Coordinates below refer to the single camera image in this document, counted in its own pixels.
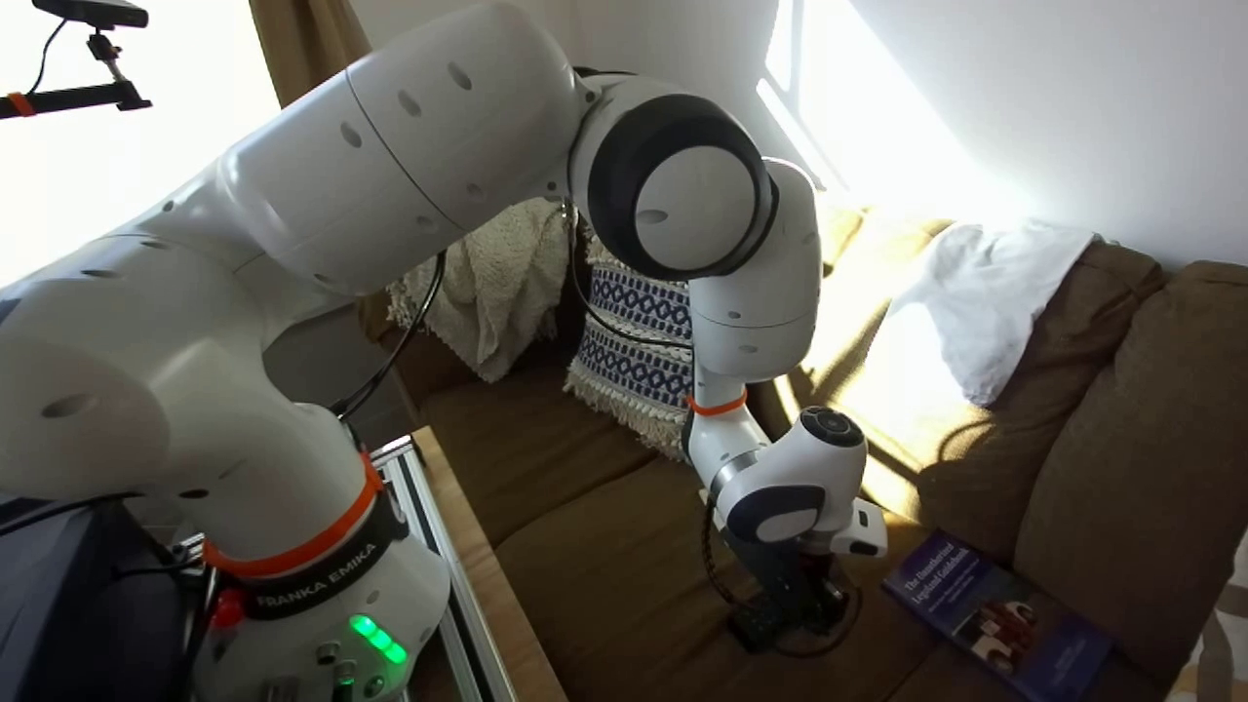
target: wooden table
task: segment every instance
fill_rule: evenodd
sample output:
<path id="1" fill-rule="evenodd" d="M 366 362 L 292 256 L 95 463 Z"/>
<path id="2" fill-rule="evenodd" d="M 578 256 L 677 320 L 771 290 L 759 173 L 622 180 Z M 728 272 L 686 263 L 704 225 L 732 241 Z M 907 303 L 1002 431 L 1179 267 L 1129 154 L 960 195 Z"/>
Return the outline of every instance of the wooden table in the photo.
<path id="1" fill-rule="evenodd" d="M 425 538 L 453 568 L 448 618 L 438 649 L 420 652 L 414 700 L 560 702 L 567 689 L 433 431 L 377 450 L 377 470 L 408 510 L 414 538 Z"/>

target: book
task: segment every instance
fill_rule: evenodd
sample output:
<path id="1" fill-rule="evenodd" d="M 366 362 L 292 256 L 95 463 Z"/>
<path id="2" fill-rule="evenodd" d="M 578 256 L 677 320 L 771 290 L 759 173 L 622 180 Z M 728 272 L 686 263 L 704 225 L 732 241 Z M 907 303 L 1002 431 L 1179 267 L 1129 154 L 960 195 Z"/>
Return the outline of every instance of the book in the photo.
<path id="1" fill-rule="evenodd" d="M 1085 618 L 946 536 L 921 541 L 886 589 L 1029 702 L 1085 700 L 1110 652 Z"/>

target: orange stripe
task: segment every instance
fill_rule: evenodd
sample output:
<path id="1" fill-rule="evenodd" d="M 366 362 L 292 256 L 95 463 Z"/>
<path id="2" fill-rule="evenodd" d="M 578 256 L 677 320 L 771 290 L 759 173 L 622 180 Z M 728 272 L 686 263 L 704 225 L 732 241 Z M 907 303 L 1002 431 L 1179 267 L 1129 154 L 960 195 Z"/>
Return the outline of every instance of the orange stripe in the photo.
<path id="1" fill-rule="evenodd" d="M 11 115 L 31 119 L 34 100 L 28 93 L 6 93 Z"/>
<path id="2" fill-rule="evenodd" d="M 284 554 L 273 554 L 273 558 L 260 558 L 260 562 L 231 562 L 222 558 L 222 549 L 216 541 L 203 541 L 203 562 L 216 567 L 216 568 L 227 568 L 242 581 L 251 577 L 277 577 L 277 574 L 292 574 L 299 567 L 310 567 L 314 558 L 322 558 L 327 549 L 334 549 L 351 527 L 366 515 L 366 507 L 373 503 L 373 494 L 382 490 L 382 477 L 373 470 L 370 455 L 364 455 L 364 490 L 356 494 L 356 503 L 333 522 L 322 527 L 314 538 L 284 549 Z"/>
<path id="3" fill-rule="evenodd" d="M 717 412 L 736 412 L 746 403 L 747 403 L 747 394 L 742 394 L 742 399 L 732 399 L 732 403 L 723 403 L 723 405 L 699 405 L 699 403 L 691 399 L 691 410 L 694 410 L 699 419 L 717 419 Z"/>

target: black ring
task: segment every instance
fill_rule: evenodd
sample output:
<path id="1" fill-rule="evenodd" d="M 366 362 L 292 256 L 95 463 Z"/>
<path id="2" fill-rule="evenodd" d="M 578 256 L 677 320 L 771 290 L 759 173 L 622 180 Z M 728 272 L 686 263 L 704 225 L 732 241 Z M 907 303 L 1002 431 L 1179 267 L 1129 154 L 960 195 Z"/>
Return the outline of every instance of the black ring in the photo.
<path id="1" fill-rule="evenodd" d="M 671 271 L 639 245 L 635 198 L 663 161 L 699 143 L 723 148 L 742 161 L 756 207 L 747 232 L 723 263 L 699 271 Z M 777 184 L 769 180 L 759 154 L 728 115 L 723 115 L 712 100 L 671 93 L 622 115 L 596 148 L 590 169 L 590 220 L 600 241 L 635 272 L 659 281 L 712 276 L 746 267 L 769 237 L 777 220 Z"/>

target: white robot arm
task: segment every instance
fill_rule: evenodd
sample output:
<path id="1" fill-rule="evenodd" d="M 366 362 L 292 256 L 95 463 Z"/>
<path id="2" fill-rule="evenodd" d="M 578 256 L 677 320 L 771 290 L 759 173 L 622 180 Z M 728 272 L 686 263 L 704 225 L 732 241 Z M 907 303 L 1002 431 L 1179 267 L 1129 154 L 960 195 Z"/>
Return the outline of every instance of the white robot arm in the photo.
<path id="1" fill-rule="evenodd" d="M 771 445 L 742 403 L 812 338 L 807 180 L 694 93 L 578 77 L 515 5 L 414 26 L 156 212 L 4 290 L 0 490 L 167 494 L 203 527 L 242 622 L 203 649 L 199 700 L 356 680 L 399 700 L 443 567 L 395 538 L 366 455 L 327 410 L 282 399 L 260 351 L 533 195 L 578 198 L 628 267 L 691 281 L 691 462 L 725 536 L 859 536 L 863 432 L 816 412 Z"/>

